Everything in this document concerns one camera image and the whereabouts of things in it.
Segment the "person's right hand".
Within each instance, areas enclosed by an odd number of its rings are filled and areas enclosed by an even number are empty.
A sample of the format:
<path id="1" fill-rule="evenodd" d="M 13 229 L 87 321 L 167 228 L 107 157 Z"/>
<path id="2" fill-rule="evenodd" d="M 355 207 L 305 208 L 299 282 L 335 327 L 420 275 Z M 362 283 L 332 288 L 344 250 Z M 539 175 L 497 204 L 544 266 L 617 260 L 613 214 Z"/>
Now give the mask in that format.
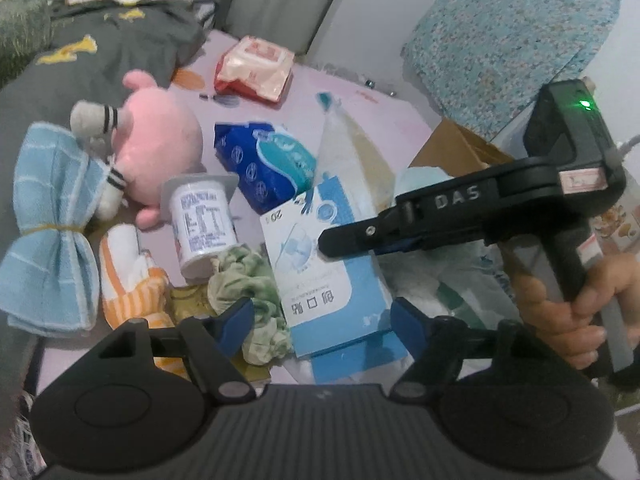
<path id="1" fill-rule="evenodd" d="M 572 367 L 584 370 L 597 361 L 608 334 L 592 320 L 613 297 L 620 304 L 629 344 L 638 346 L 639 263 L 635 256 L 612 255 L 596 263 L 572 302 L 551 301 L 546 285 L 514 256 L 506 264 L 506 274 L 524 323 Z"/>

